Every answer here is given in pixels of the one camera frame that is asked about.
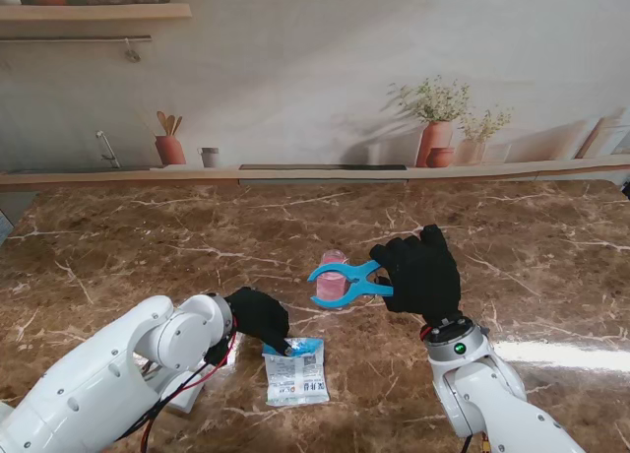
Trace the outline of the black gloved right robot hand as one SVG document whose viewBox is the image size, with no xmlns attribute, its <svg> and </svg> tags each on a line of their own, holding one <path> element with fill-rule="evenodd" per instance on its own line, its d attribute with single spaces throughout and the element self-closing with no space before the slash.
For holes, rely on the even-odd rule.
<svg viewBox="0 0 630 453">
<path fill-rule="evenodd" d="M 370 258 L 388 273 L 378 283 L 393 288 L 385 299 L 389 311 L 419 314 L 432 328 L 463 316 L 460 273 L 439 226 L 425 226 L 418 236 L 377 244 Z"/>
</svg>

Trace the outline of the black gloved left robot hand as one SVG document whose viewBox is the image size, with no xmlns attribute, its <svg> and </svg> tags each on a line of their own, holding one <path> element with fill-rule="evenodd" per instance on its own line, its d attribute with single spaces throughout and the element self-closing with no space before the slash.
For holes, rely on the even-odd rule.
<svg viewBox="0 0 630 453">
<path fill-rule="evenodd" d="M 288 312 L 270 295 L 251 288 L 241 288 L 225 301 L 236 318 L 236 330 L 251 336 L 285 356 L 290 350 Z"/>
</svg>

